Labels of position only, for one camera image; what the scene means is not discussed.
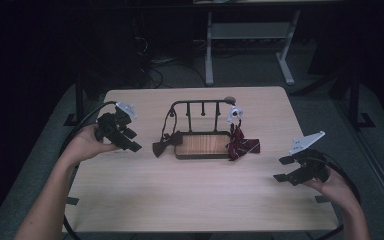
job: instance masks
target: wooden table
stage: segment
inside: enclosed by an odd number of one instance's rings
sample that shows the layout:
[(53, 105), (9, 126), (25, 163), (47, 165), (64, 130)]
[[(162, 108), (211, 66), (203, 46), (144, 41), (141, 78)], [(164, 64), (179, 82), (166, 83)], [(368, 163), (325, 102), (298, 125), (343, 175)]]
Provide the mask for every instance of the wooden table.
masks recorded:
[[(178, 100), (236, 98), (244, 111), (245, 138), (258, 138), (261, 153), (237, 161), (178, 160), (173, 146), (156, 158), (164, 118)], [(82, 162), (69, 193), (77, 205), (66, 216), (75, 231), (92, 232), (218, 232), (330, 230), (338, 220), (330, 203), (316, 203), (313, 189), (278, 183), (292, 138), (302, 132), (285, 91), (279, 87), (191, 88), (110, 91), (105, 101), (133, 104), (138, 118), (128, 126), (143, 146), (136, 153), (115, 151)], [(227, 104), (220, 105), (218, 129), (229, 130)], [(186, 131), (185, 112), (177, 109), (178, 128)], [(207, 113), (213, 113), (206, 106)], [(114, 112), (112, 106), (101, 113)], [(194, 131), (211, 131), (214, 115), (191, 107)], [(171, 133), (173, 122), (167, 123)]]

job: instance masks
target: dark background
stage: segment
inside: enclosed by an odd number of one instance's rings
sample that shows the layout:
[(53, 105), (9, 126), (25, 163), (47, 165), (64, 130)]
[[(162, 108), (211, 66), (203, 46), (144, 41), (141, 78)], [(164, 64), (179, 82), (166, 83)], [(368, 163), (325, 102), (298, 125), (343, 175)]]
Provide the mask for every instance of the dark background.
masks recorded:
[[(82, 79), (89, 98), (113, 88), (140, 88), (152, 55), (187, 56), (192, 39), (205, 39), (204, 11), (85, 11), (150, 1), (61, 2), (0, 1), (0, 206), (55, 105), (76, 80)], [(278, 10), (290, 9), (264, 16)], [(134, 36), (149, 40), (151, 56), (136, 54)], [(294, 41), (308, 39), (319, 43), (311, 72), (351, 68), (384, 108), (384, 0), (306, 7)]]

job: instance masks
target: gray carpet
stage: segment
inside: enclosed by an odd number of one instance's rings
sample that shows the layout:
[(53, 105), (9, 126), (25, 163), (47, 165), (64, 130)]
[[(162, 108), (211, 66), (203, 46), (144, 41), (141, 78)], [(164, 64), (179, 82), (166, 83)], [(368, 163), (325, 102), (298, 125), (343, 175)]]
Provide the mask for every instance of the gray carpet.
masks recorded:
[[(236, 56), (214, 58), (214, 87), (232, 86), (282, 86), (287, 92), (294, 92), (311, 83), (320, 76), (308, 75), (307, 69), (315, 49), (314, 44), (302, 46), (295, 44), (287, 58), (292, 75), (297, 83), (288, 86), (283, 80), (276, 63), (274, 52), (278, 46), (264, 45), (262, 48), (247, 49)], [(155, 67), (161, 72), (163, 84), (167, 87), (203, 87), (203, 56), (192, 60), (179, 60)], [(157, 72), (151, 72), (155, 84), (160, 81)], [(322, 86), (305, 97), (290, 97), (291, 104), (305, 135), (323, 130), (326, 136), (316, 143), (314, 148), (332, 156), (349, 174), (358, 186), (362, 196), (362, 206), (369, 224), (372, 239), (384, 239), (384, 191), (374, 174), (367, 155), (357, 141), (363, 136), (368, 146), (377, 157), (384, 170), (384, 112), (376, 96), (368, 89), (361, 89), (360, 110), (368, 113), (376, 128), (362, 129), (357, 133), (343, 117), (341, 109), (347, 100), (335, 102), (327, 96), (331, 83)], [(93, 109), (98, 102), (85, 100), (88, 109)], [(71, 127), (63, 126), (67, 116), (75, 111), (74, 88), (67, 90), (55, 107), (48, 124), (35, 147), (32, 149), (17, 181), (14, 183), (0, 209), (0, 240), (12, 239), (21, 220), (40, 192), (52, 166), (54, 165), (61, 144)], [(271, 233), (276, 240), (310, 239), (304, 232)], [(310, 233), (313, 237), (323, 232)], [(263, 233), (217, 234), (212, 239), (263, 239)], [(199, 239), (195, 234), (113, 234), (80, 233), (82, 239)], [(62, 238), (71, 239), (62, 234)], [(337, 235), (332, 239), (342, 239)]]

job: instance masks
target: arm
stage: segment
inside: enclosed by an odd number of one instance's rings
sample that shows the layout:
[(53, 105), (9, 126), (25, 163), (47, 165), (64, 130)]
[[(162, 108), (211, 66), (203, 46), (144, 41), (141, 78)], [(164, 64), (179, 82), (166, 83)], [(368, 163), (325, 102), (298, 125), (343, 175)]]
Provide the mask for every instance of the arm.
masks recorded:
[(370, 239), (366, 218), (360, 203), (341, 175), (330, 167), (327, 167), (327, 170), (329, 179), (326, 182), (310, 180), (305, 185), (316, 189), (341, 208), (344, 218), (344, 239)]
[(21, 223), (14, 239), (59, 239), (73, 169), (81, 161), (117, 146), (96, 141), (96, 125), (82, 128), (55, 164), (42, 192)]

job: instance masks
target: hand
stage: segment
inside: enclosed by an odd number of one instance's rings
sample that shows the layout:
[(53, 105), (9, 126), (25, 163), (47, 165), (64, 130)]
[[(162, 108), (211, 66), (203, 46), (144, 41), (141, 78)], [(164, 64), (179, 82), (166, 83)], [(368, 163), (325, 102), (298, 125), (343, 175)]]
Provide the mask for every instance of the hand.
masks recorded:
[(349, 188), (345, 179), (333, 170), (326, 166), (329, 178), (326, 182), (319, 180), (309, 180), (304, 185), (316, 189), (332, 202), (338, 204), (342, 209), (347, 209), (359, 205), (354, 193)]
[(81, 161), (93, 158), (100, 153), (117, 150), (118, 147), (114, 144), (103, 144), (96, 140), (95, 130), (97, 128), (98, 125), (93, 124), (80, 129), (67, 145), (60, 159), (77, 165)]

